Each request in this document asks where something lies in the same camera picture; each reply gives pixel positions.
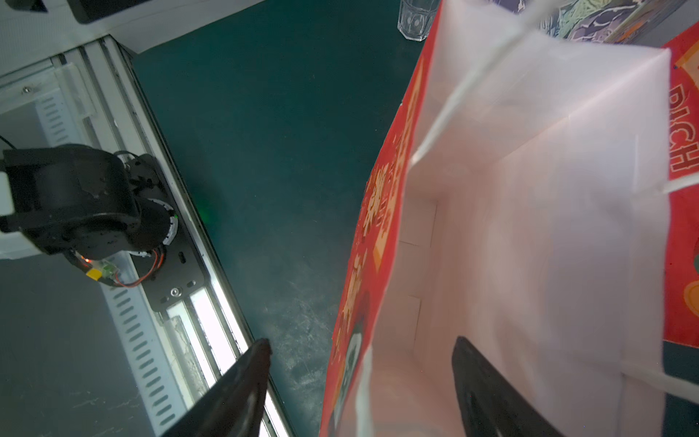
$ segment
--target red wire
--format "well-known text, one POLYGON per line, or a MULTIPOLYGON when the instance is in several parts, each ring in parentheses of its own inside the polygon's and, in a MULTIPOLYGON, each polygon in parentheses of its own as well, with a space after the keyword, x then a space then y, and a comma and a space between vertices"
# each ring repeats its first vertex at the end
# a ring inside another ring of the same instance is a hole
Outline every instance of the red wire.
POLYGON ((126 288, 134 288, 134 287, 138 286, 139 284, 141 284, 144 279, 146 279, 148 276, 150 276, 151 273, 153 273, 153 271, 156 270, 156 265, 158 264, 158 261, 160 261, 162 264, 162 260, 158 256, 158 252, 156 250, 153 250, 153 255, 155 257, 155 260, 153 261, 153 265, 151 266, 150 270, 144 276, 139 278, 136 282, 133 282, 131 284, 122 284, 122 282, 119 280, 119 273, 114 275, 114 282, 116 282, 117 284, 121 285, 122 287, 126 287, 126 288))

